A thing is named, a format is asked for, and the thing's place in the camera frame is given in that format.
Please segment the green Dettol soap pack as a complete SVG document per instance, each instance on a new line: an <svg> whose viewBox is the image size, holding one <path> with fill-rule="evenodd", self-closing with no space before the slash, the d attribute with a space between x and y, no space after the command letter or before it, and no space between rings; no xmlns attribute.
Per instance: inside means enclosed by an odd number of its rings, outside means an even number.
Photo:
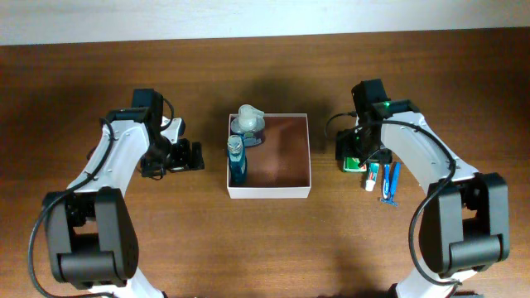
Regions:
<svg viewBox="0 0 530 298"><path fill-rule="evenodd" d="M356 157L346 157L343 160L342 171L349 173L362 173L367 170L366 165L362 165Z"/></svg>

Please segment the teal toothpaste tube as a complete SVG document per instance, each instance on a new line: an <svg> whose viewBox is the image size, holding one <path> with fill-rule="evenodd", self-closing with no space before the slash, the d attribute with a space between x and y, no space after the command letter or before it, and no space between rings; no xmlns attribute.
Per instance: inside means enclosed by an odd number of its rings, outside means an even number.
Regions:
<svg viewBox="0 0 530 298"><path fill-rule="evenodd" d="M367 177L365 181L364 188L367 191L373 191L374 186L377 182L378 177L378 170L379 170L379 164L378 163L370 163L367 170Z"/></svg>

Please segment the blue mouthwash bottle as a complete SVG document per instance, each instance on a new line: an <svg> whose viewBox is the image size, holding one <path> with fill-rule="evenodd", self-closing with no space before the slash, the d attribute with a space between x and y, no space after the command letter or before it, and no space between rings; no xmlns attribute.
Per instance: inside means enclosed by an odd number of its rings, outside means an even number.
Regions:
<svg viewBox="0 0 530 298"><path fill-rule="evenodd" d="M242 185L247 178L247 157L242 137L228 137L227 150L231 182L234 185Z"/></svg>

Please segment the purple foam soap pump bottle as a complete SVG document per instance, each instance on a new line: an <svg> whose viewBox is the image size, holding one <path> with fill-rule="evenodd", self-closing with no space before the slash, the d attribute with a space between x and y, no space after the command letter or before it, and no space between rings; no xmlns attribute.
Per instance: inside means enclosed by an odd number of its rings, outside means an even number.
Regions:
<svg viewBox="0 0 530 298"><path fill-rule="evenodd" d="M256 147L264 143L265 112L250 104L239 107L238 115L231 121L232 134L243 138L246 147Z"/></svg>

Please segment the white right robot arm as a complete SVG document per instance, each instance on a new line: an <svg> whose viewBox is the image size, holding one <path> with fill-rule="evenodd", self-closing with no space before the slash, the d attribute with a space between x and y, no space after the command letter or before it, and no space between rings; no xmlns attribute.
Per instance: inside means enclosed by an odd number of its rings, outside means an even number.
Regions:
<svg viewBox="0 0 530 298"><path fill-rule="evenodd" d="M410 100L392 101L381 79L351 89L356 124L337 133L335 157L358 159L368 170L397 156L426 197L408 228L414 268L390 297L452 297L461 283L509 255L508 186L460 159L428 126Z"/></svg>

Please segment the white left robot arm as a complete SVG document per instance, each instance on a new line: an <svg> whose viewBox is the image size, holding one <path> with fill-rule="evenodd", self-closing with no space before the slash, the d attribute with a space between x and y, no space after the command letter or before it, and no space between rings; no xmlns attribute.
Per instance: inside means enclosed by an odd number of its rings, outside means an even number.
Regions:
<svg viewBox="0 0 530 298"><path fill-rule="evenodd" d="M51 274L82 297L163 297L139 267L139 245L125 203L135 171L149 179L205 167L199 142L154 89L136 89L130 108L102 119L88 163L65 190L48 193L36 222L44 228Z"/></svg>

